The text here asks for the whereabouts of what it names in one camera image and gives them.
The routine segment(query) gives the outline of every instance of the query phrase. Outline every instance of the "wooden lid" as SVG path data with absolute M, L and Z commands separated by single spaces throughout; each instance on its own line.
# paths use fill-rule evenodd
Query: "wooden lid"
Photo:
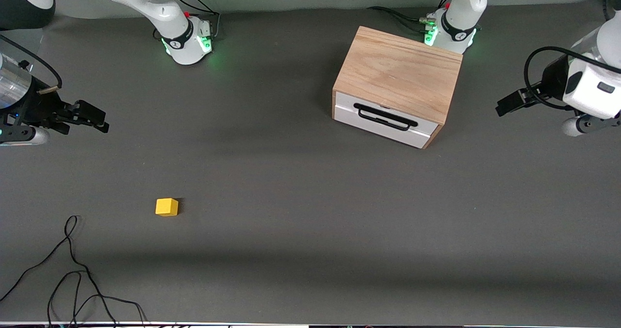
M 360 27 L 334 90 L 444 125 L 462 55 Z

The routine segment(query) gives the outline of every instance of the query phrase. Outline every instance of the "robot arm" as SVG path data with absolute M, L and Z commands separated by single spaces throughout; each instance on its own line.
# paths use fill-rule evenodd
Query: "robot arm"
M 0 31 L 42 28 L 54 16 L 55 0 L 0 0 L 0 12 Z M 62 87 L 62 80 L 56 71 L 5 36 L 0 35 L 0 39 L 38 60 L 58 81 L 50 87 L 27 71 L 27 61 L 18 63 L 0 52 L 0 146 L 45 144 L 49 140 L 45 129 L 66 135 L 69 124 L 108 131 L 106 112 L 84 100 L 73 105 L 60 100 L 57 91 Z
M 526 88 L 498 102 L 496 111 L 499 116 L 544 104 L 576 113 L 563 124 L 563 131 L 570 136 L 621 125 L 621 45 L 618 43 L 621 0 L 611 1 L 615 16 L 577 41 L 571 50 L 543 47 L 530 54 L 525 65 Z M 531 85 L 528 65 L 536 54 L 545 50 L 560 51 L 565 56 L 549 64 L 541 81 Z M 551 98 L 565 105 L 551 104 L 548 102 Z
M 440 21 L 433 28 L 426 44 L 463 54 L 472 44 L 475 25 L 488 6 L 488 0 L 452 0 L 448 8 L 441 7 L 427 18 Z
M 192 65 L 212 51 L 211 25 L 195 16 L 186 16 L 173 1 L 111 0 L 146 16 L 162 35 L 166 52 L 181 65 Z

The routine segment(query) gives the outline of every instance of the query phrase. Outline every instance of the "yellow cube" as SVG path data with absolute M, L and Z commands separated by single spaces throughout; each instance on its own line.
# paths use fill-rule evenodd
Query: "yellow cube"
M 172 198 L 160 198 L 155 204 L 155 214 L 159 216 L 175 216 L 179 209 L 179 202 Z

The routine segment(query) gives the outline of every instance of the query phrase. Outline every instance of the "black handle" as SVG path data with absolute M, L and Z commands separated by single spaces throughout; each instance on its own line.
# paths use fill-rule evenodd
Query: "black handle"
M 374 109 L 373 107 L 367 106 L 367 105 L 363 105 L 363 104 L 353 104 L 353 107 L 355 109 L 358 109 L 358 115 L 361 116 L 364 119 L 368 119 L 371 120 L 375 123 L 379 123 L 379 124 L 383 124 L 383 125 L 387 125 L 388 127 L 391 128 L 395 128 L 398 129 L 400 131 L 408 131 L 408 129 L 410 129 L 410 127 L 418 127 L 419 123 L 416 122 L 415 120 L 411 120 L 411 119 L 407 119 L 407 118 L 403 118 L 402 116 L 397 116 L 391 113 L 388 113 L 386 111 L 382 111 L 379 109 Z M 389 120 L 394 120 L 395 122 L 399 122 L 403 125 L 405 125 L 405 127 L 401 127 L 401 125 L 396 125 L 394 123 L 388 122 L 385 119 L 381 119 L 381 118 L 376 118 L 373 116 L 369 116 L 369 115 L 365 115 L 362 113 L 362 111 L 365 112 L 369 112 L 370 114 L 374 114 L 374 115 L 378 115 L 378 116 L 383 116 L 384 118 L 388 118 Z

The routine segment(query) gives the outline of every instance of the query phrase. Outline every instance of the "wooden box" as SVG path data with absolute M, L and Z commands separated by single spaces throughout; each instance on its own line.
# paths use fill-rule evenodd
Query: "wooden box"
M 332 89 L 332 118 L 426 148 L 446 121 L 461 58 L 360 27 Z

